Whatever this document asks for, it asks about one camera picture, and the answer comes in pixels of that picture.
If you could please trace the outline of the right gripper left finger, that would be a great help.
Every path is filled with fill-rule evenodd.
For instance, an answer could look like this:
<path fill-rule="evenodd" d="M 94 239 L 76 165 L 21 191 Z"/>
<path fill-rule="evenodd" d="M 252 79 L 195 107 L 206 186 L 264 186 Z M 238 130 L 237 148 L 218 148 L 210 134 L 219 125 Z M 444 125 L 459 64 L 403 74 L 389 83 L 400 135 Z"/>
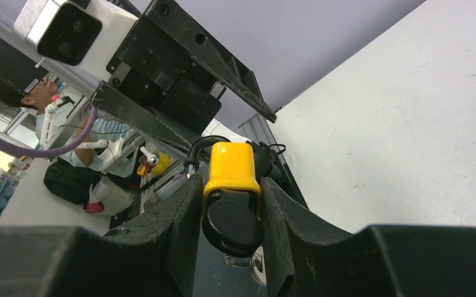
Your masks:
<path fill-rule="evenodd" d="M 109 230 L 122 279 L 117 296 L 191 296 L 200 234 L 203 180 L 187 179 L 170 197 Z"/>

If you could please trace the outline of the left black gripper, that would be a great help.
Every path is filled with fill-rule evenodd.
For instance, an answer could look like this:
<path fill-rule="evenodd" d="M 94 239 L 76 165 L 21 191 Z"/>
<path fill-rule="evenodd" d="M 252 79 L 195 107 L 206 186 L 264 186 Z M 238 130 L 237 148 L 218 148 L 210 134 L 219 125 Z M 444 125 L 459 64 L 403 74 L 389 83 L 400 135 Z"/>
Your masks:
<path fill-rule="evenodd" d="M 227 89 L 265 119 L 277 120 L 254 72 L 176 1 L 151 1 L 110 64 L 112 74 L 128 68 L 111 81 L 120 91 L 101 81 L 92 106 L 176 154 L 215 130 Z"/>

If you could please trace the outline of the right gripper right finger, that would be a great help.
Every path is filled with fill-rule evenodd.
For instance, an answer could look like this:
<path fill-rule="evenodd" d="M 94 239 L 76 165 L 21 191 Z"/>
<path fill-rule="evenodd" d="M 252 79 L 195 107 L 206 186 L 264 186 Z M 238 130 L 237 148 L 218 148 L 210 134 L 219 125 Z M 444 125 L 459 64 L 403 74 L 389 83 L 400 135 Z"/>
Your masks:
<path fill-rule="evenodd" d="M 261 179 L 268 296 L 337 296 L 332 246 L 352 237 Z"/>

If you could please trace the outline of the silver keys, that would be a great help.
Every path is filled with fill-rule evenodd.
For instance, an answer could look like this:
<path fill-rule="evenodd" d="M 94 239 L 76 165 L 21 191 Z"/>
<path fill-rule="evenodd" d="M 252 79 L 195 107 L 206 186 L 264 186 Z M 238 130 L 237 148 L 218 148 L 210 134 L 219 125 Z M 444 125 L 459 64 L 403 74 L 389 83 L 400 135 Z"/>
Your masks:
<path fill-rule="evenodd" d="M 267 286 L 265 256 L 262 246 L 248 258 L 238 258 L 225 254 L 223 255 L 223 262 L 233 268 L 248 269 L 257 284 Z"/>

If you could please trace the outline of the yellow padlock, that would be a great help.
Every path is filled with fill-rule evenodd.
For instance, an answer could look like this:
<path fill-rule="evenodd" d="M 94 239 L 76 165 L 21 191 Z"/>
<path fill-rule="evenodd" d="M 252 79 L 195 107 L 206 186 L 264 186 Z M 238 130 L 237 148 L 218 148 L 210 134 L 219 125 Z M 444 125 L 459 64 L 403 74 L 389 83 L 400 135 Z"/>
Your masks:
<path fill-rule="evenodd" d="M 202 231 L 216 249 L 234 257 L 250 257 L 263 241 L 261 187 L 256 179 L 253 148 L 223 136 L 195 141 L 184 161 L 191 178 L 199 158 L 210 149 L 208 182 L 203 188 Z"/>

